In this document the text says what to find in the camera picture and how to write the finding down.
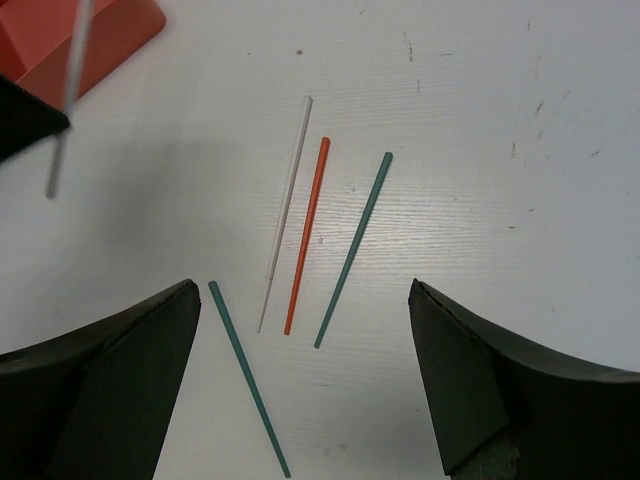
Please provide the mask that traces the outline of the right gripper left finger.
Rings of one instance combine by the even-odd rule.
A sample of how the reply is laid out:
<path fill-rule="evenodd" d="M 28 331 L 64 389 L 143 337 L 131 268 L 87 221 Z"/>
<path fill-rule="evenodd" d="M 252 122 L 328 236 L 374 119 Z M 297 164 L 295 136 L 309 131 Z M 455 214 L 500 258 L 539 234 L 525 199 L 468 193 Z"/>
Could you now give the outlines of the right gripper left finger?
<path fill-rule="evenodd" d="M 2 478 L 153 478 L 200 311 L 187 279 L 2 354 Z"/>

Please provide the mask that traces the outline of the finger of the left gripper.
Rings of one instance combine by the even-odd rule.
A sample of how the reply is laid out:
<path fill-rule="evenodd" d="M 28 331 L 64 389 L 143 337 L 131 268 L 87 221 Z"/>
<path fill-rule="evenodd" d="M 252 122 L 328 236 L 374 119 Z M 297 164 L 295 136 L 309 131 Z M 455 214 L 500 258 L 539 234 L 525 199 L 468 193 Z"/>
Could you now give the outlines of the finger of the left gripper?
<path fill-rule="evenodd" d="M 70 120 L 62 111 L 45 103 L 5 76 L 1 76 L 0 94 L 1 162 L 70 127 Z"/>

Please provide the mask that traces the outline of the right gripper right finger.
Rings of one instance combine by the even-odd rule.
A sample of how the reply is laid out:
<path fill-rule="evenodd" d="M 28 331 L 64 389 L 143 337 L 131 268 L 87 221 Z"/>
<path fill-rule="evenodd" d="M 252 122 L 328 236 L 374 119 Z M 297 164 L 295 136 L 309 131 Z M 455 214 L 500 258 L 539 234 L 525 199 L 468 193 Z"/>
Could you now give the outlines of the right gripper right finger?
<path fill-rule="evenodd" d="M 421 281 L 408 305 L 448 477 L 638 477 L 636 372 L 535 343 Z"/>

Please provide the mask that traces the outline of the teal chopstick diagonal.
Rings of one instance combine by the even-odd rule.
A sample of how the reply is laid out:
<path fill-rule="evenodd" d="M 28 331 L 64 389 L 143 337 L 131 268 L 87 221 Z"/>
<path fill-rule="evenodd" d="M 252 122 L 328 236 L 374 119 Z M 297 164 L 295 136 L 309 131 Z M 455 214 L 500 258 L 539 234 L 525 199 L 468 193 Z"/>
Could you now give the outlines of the teal chopstick diagonal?
<path fill-rule="evenodd" d="M 291 473 L 290 467 L 285 458 L 283 449 L 277 437 L 276 430 L 273 426 L 273 423 L 268 414 L 266 405 L 259 391 L 255 377 L 251 370 L 251 366 L 249 364 L 249 361 L 244 352 L 242 343 L 235 329 L 235 325 L 233 323 L 229 310 L 226 306 L 226 302 L 223 298 L 219 284 L 214 280 L 209 281 L 208 288 L 214 300 L 218 313 L 220 315 L 221 321 L 223 323 L 223 326 L 225 328 L 225 331 L 231 343 L 231 347 L 234 351 L 237 362 L 241 368 L 242 374 L 244 376 L 244 379 L 246 381 L 246 384 L 248 386 L 248 389 L 250 391 L 250 394 L 252 396 L 252 399 L 258 411 L 258 414 L 261 418 L 266 434 L 274 450 L 274 454 L 276 455 L 276 458 L 282 470 L 283 476 L 285 479 L 291 479 L 292 473 Z"/>

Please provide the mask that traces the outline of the red square container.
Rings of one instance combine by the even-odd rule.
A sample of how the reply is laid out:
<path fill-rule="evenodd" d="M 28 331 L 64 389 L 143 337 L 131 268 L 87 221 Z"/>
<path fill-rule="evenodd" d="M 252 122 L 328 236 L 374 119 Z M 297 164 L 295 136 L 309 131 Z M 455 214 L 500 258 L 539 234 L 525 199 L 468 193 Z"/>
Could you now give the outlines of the red square container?
<path fill-rule="evenodd" d="M 76 98 L 161 32 L 152 0 L 1 3 L 1 75 L 56 109 Z"/>

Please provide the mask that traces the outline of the green chopstick upright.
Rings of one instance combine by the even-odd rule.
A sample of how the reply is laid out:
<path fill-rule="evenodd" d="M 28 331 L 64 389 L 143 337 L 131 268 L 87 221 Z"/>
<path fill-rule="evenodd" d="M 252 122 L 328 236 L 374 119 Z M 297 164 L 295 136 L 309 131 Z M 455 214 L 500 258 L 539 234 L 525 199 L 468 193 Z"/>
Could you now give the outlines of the green chopstick upright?
<path fill-rule="evenodd" d="M 377 200 L 379 198 L 379 195 L 381 193 L 381 190 L 383 188 L 386 176 L 388 174 L 388 171 L 391 167 L 392 161 L 393 161 L 394 155 L 391 152 L 386 152 L 383 156 L 383 159 L 381 161 L 380 167 L 378 169 L 378 172 L 376 174 L 376 178 L 374 180 L 374 183 L 371 187 L 370 193 L 368 195 L 367 198 L 367 202 L 365 204 L 365 207 L 363 209 L 361 218 L 359 220 L 358 226 L 356 228 L 354 237 L 351 241 L 348 253 L 346 255 L 346 258 L 344 260 L 343 266 L 341 268 L 339 277 L 337 279 L 336 285 L 334 287 L 334 290 L 332 292 L 331 298 L 329 300 L 329 304 L 327 306 L 326 312 L 324 314 L 323 320 L 321 322 L 319 331 L 317 333 L 316 339 L 314 341 L 314 348 L 315 349 L 319 349 L 322 345 L 322 342 L 324 340 L 324 337 L 326 335 L 326 331 L 329 327 L 329 324 L 331 322 L 332 316 L 334 314 L 334 311 L 337 307 L 337 304 L 339 302 L 340 299 L 340 295 L 343 291 L 343 288 L 346 284 L 349 272 L 351 270 L 351 267 L 355 261 L 357 252 L 359 250 L 359 247 L 361 245 L 362 239 L 365 235 L 368 223 L 370 221 L 370 218 L 372 216 L 372 213 L 374 211 L 375 205 L 377 203 Z"/>

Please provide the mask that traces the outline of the clear white chopstick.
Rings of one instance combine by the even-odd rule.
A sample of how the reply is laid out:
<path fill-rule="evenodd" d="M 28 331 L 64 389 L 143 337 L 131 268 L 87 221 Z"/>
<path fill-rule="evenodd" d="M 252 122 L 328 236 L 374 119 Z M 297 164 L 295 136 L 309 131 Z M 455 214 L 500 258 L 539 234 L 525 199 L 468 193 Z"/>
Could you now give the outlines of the clear white chopstick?
<path fill-rule="evenodd" d="M 297 178 L 297 173 L 301 161 L 301 155 L 304 147 L 305 137 L 308 130 L 308 125 L 311 117 L 311 111 L 313 107 L 313 98 L 310 95 L 307 95 L 303 98 L 302 102 L 302 110 L 300 119 L 298 122 L 296 136 L 293 144 L 292 157 L 284 185 L 282 201 L 280 205 L 280 210 L 278 214 L 278 220 L 276 225 L 276 230 L 274 234 L 274 239 L 271 248 L 271 254 L 269 258 L 269 265 L 266 273 L 265 280 L 265 288 L 263 295 L 263 302 L 259 317 L 259 322 L 257 326 L 257 333 L 260 333 L 263 329 L 264 320 L 266 311 L 269 304 L 270 293 L 273 285 L 274 276 L 277 269 L 280 249 L 284 237 L 284 232 L 286 229 L 287 218 L 289 214 L 289 209 L 294 193 L 295 182 Z"/>

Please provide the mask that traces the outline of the orange chopstick upright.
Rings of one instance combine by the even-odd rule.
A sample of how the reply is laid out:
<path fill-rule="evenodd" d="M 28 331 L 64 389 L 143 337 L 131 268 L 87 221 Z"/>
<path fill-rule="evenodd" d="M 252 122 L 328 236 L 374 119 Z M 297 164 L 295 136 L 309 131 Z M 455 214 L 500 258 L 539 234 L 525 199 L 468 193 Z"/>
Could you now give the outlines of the orange chopstick upright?
<path fill-rule="evenodd" d="M 287 316 L 286 316 L 284 329 L 283 329 L 283 334 L 286 336 L 288 336 L 291 333 L 291 329 L 294 321 L 296 304 L 297 304 L 299 290 L 302 282 L 306 256 L 307 256 L 307 252 L 308 252 L 308 248 L 311 240 L 314 218 L 315 218 L 316 209 L 317 209 L 317 205 L 320 197 L 320 191 L 321 191 L 322 181 L 324 177 L 324 172 L 326 169 L 330 146 L 331 146 L 330 138 L 323 137 L 321 139 L 318 158 L 316 162 L 316 168 L 314 172 L 314 178 L 313 178 L 313 182 L 310 189 L 306 217 L 305 217 L 304 227 L 302 230 L 300 248 L 299 248 L 298 258 L 296 263 L 296 270 L 293 278 Z"/>

